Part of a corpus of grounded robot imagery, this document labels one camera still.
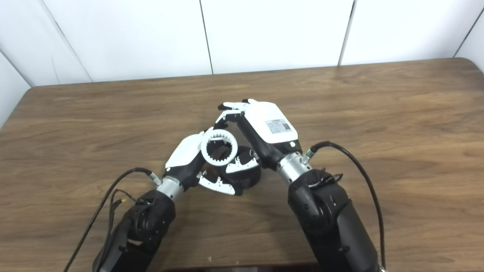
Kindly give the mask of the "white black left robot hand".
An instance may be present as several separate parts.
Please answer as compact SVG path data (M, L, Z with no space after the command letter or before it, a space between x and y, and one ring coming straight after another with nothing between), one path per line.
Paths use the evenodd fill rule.
M230 146L228 157L213 159L209 153L211 143ZM207 131L187 136L166 162L165 172L156 190L172 200L178 199L183 192L197 185L230 196L241 196L243 189L235 187L221 176L203 170L206 163L216 167L228 165L236 158L237 151L238 144L235 136L223 129L211 127Z

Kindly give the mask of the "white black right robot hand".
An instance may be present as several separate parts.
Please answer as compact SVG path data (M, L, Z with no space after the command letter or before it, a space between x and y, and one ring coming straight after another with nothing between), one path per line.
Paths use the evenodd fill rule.
M214 129L227 127L227 122L236 123L259 157L261 167L280 170L281 160L287 155L301 153L295 127L276 104L244 99L224 102L218 105L218 110L222 113Z

